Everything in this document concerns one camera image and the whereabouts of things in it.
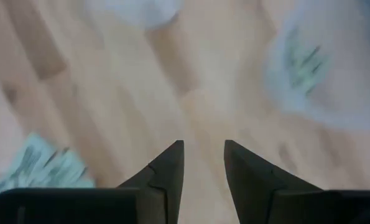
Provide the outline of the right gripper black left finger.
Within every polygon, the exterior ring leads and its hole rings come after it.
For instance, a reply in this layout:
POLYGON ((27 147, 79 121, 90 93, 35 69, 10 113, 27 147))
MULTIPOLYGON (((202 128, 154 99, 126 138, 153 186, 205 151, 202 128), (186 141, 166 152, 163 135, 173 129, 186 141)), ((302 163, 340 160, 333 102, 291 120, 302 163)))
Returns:
POLYGON ((3 191, 0 224, 177 224, 183 176, 177 140, 115 188, 3 191))

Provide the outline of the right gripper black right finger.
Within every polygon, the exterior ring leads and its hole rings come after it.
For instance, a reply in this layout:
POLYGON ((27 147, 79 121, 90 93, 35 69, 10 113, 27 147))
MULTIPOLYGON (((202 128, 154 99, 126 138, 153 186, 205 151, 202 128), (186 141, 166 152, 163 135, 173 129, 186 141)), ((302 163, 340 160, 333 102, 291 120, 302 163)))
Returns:
POLYGON ((226 178, 240 224, 370 224, 370 190, 323 190, 233 140, 226 178))

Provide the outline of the green patterned cloth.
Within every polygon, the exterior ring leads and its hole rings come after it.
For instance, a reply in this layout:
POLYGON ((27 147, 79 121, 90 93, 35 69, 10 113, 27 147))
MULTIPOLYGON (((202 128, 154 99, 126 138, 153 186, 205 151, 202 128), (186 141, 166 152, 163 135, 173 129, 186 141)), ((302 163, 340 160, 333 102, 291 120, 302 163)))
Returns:
POLYGON ((95 188, 87 166, 69 147, 59 151, 32 133, 5 176, 0 192, 17 188, 95 188))

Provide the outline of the pale green paper packet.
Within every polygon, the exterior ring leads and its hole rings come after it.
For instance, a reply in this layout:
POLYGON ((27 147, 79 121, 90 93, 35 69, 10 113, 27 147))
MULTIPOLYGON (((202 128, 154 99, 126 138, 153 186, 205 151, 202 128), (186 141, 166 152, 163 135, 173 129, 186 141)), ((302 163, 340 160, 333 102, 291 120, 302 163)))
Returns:
POLYGON ((322 36, 300 26, 284 35, 281 59, 292 98, 308 98, 330 67, 330 53, 322 36))

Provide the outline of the clear plastic container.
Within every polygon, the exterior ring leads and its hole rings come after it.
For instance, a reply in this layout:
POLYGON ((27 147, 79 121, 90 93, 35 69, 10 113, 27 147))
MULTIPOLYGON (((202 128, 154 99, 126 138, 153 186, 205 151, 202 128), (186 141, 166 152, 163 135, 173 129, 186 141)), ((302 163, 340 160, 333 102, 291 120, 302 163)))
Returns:
POLYGON ((266 61, 266 85, 279 107, 341 128, 370 129, 370 0, 298 0, 266 61), (300 26, 322 36, 326 76, 308 98, 292 98, 282 67, 284 35, 300 26))
POLYGON ((156 29, 170 23, 183 0, 85 0, 86 10, 98 27, 124 25, 136 29, 156 29))

